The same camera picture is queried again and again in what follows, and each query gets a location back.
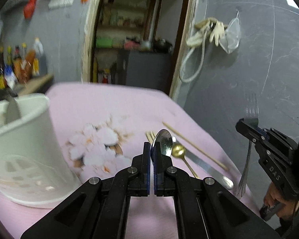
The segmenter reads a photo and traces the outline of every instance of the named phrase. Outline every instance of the shelf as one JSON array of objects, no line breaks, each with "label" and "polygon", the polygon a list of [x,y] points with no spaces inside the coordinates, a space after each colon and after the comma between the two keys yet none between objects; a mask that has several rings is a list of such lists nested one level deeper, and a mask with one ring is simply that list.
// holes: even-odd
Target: shelf
[{"label": "shelf", "polygon": [[97,29],[118,29],[118,30],[127,30],[127,31],[135,31],[141,32],[143,31],[143,27],[128,27],[128,26],[115,26],[115,25],[99,25]]},{"label": "shelf", "polygon": [[141,13],[147,12],[147,8],[133,7],[133,6],[124,5],[124,4],[104,4],[104,7],[108,7],[111,9],[117,9],[117,10],[141,12]]}]

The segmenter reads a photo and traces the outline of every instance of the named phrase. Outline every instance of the gold spoon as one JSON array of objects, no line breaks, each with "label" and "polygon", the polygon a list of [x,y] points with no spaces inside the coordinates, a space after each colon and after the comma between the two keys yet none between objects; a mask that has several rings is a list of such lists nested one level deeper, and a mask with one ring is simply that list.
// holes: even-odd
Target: gold spoon
[{"label": "gold spoon", "polygon": [[189,165],[189,163],[185,159],[186,148],[182,144],[173,142],[173,147],[171,148],[171,155],[175,158],[182,159],[184,163],[187,165],[187,167],[190,169],[192,174],[195,176],[195,178],[199,179],[196,172],[193,170],[193,168]]}]

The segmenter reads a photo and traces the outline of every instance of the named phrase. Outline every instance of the clear plastic bag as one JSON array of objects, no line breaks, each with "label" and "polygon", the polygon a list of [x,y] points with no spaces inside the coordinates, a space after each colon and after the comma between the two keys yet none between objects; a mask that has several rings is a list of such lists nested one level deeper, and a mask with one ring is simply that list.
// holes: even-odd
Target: clear plastic bag
[{"label": "clear plastic bag", "polygon": [[219,39],[220,46],[227,54],[232,53],[239,46],[241,38],[239,18],[233,18],[225,30],[225,35]]}]

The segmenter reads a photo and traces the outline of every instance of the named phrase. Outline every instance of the human hand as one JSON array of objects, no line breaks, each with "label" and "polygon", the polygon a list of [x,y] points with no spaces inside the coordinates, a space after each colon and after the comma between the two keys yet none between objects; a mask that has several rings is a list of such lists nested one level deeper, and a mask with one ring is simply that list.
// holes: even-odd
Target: human hand
[{"label": "human hand", "polygon": [[294,211],[297,211],[299,208],[299,202],[294,200],[285,200],[275,185],[271,183],[264,197],[264,204],[268,207],[272,207],[275,200],[278,200],[285,205],[282,210],[276,213],[279,218],[289,219],[294,214]]},{"label": "human hand", "polygon": [[209,42],[212,43],[213,39],[215,39],[215,45],[218,47],[219,38],[225,35],[224,23],[217,21],[216,26],[210,34]]}]

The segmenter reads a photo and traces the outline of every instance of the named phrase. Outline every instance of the tablecloth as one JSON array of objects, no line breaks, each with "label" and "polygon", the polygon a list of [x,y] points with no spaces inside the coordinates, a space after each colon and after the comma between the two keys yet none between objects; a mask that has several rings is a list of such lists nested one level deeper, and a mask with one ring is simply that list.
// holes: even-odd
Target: tablecloth
[{"label": "tablecloth", "polygon": [[[102,179],[112,177],[120,168],[130,165],[134,156],[143,153],[143,145],[147,141],[145,132],[158,132],[165,128],[162,121],[180,131],[230,170],[225,172],[176,136],[194,154],[231,178],[235,184],[239,182],[240,172],[220,145],[160,91],[108,84],[63,83],[51,87],[47,96],[50,98],[53,127],[64,158],[82,183],[92,176]],[[100,133],[109,129],[117,134],[119,142],[115,146],[95,148],[96,144],[102,144]],[[100,155],[115,155],[115,161],[114,158],[100,159],[100,148],[103,148]],[[172,160],[175,166],[192,176],[182,160]],[[200,178],[209,176],[193,162],[188,162]],[[248,188],[241,201],[259,214]],[[15,239],[49,211],[18,205],[0,193],[0,220]],[[154,196],[152,188],[148,197],[131,198],[125,238],[178,238],[173,199]]]}]

